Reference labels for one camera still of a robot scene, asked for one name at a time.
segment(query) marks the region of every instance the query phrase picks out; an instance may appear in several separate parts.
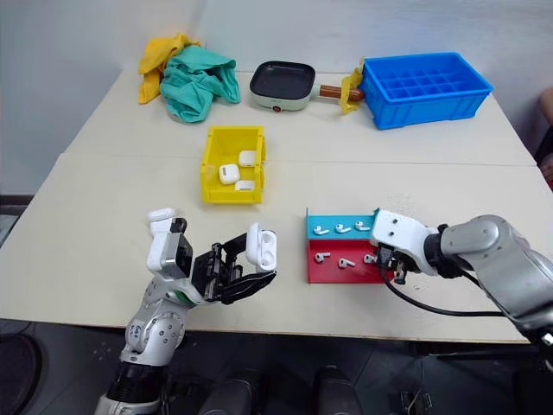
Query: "white earbud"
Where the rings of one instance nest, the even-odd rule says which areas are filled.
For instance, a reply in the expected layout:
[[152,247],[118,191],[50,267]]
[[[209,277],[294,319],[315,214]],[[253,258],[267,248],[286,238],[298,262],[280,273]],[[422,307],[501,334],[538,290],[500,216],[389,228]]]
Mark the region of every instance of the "white earbud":
[[318,252],[315,254],[315,261],[319,264],[325,260],[326,257],[330,256],[330,252]]
[[377,259],[374,255],[371,255],[370,253],[367,253],[364,257],[363,257],[363,262],[366,263],[366,264],[372,264],[374,262],[376,262]]
[[338,266],[341,269],[347,268],[348,266],[355,266],[355,263],[350,261],[349,259],[340,258],[338,259]]
[[325,233],[329,233],[330,231],[328,229],[323,229],[321,225],[317,225],[313,228],[313,233],[315,235],[324,235]]
[[350,227],[344,227],[344,225],[342,225],[341,223],[336,225],[336,227],[334,227],[334,228],[336,229],[337,233],[346,233],[346,232],[349,232],[349,231],[352,230],[352,228],[350,228]]
[[371,230],[371,228],[366,227],[365,223],[363,223],[361,220],[358,220],[357,222],[355,222],[355,229],[357,229],[358,231],[370,231]]

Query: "blue storage box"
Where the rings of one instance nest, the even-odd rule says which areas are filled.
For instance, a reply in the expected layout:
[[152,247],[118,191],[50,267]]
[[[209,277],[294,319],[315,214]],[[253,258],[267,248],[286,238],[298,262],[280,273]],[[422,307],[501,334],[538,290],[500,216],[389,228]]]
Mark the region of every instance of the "blue storage box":
[[367,58],[359,88],[381,130],[471,118],[493,91],[455,52]]

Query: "yellow bin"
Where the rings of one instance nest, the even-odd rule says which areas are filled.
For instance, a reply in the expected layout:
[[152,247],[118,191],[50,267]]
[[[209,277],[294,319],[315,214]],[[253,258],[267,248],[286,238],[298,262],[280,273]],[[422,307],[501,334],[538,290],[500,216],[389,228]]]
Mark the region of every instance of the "yellow bin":
[[[243,150],[256,151],[254,167],[238,165]],[[264,187],[262,161],[267,158],[263,127],[211,127],[201,161],[201,194],[205,203],[251,204],[261,203]],[[219,166],[236,164],[240,180],[255,182],[253,190],[234,190],[233,184],[219,181]]]

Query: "wooden handle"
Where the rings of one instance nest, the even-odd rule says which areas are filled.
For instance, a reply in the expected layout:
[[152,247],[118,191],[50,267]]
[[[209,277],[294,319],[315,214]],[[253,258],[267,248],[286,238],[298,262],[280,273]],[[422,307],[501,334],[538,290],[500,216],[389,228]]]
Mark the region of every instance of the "wooden handle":
[[[322,97],[339,98],[342,94],[342,88],[339,86],[321,85],[321,91],[319,95]],[[350,101],[361,101],[365,97],[365,94],[360,89],[349,90]]]

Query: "floor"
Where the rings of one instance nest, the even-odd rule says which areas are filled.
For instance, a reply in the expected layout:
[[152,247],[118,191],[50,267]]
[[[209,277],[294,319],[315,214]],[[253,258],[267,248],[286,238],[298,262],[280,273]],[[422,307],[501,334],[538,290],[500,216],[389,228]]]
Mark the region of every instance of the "floor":
[[[23,328],[23,322],[0,320],[4,334]],[[92,414],[117,365],[122,332],[34,323],[25,333],[44,354],[41,382],[25,414]],[[399,394],[419,387],[422,368],[431,414],[515,414],[510,362],[415,357],[407,342],[194,332],[177,350],[171,373],[216,381],[257,369],[270,382],[264,414],[310,414],[315,372],[326,364],[354,382],[365,414],[399,414]]]

